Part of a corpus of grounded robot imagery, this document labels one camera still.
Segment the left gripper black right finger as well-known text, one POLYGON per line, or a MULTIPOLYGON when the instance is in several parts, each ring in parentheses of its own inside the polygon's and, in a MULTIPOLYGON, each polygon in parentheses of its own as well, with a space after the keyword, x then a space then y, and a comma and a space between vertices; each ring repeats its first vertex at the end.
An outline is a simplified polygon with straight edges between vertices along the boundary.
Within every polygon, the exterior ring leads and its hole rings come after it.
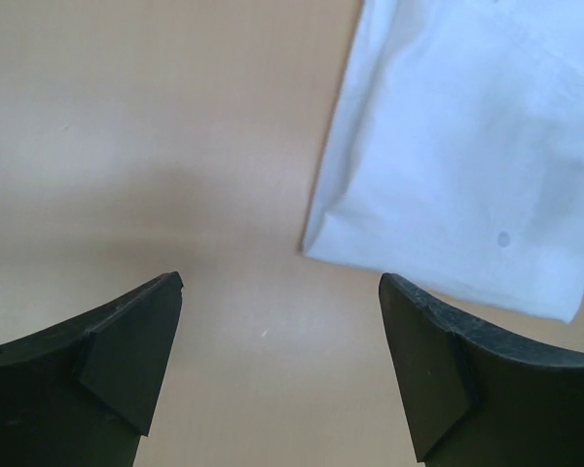
POLYGON ((507 331, 395 274, 379 298, 418 462, 584 466, 584 352, 507 331))

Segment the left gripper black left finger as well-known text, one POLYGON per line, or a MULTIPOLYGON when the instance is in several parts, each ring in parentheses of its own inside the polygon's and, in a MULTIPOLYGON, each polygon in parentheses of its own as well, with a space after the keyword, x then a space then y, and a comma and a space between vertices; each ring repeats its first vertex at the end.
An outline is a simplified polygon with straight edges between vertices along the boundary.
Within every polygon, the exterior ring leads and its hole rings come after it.
POLYGON ((0 345, 0 466, 130 466, 148 436, 183 282, 162 274, 0 345))

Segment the white long sleeve shirt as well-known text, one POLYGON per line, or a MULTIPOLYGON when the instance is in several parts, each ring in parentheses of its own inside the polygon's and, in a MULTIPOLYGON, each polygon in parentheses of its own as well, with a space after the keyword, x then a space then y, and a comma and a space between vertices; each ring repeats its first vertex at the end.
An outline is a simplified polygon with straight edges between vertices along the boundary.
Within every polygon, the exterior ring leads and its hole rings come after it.
POLYGON ((302 249, 572 320, 584 295, 584 0, 365 2, 302 249))

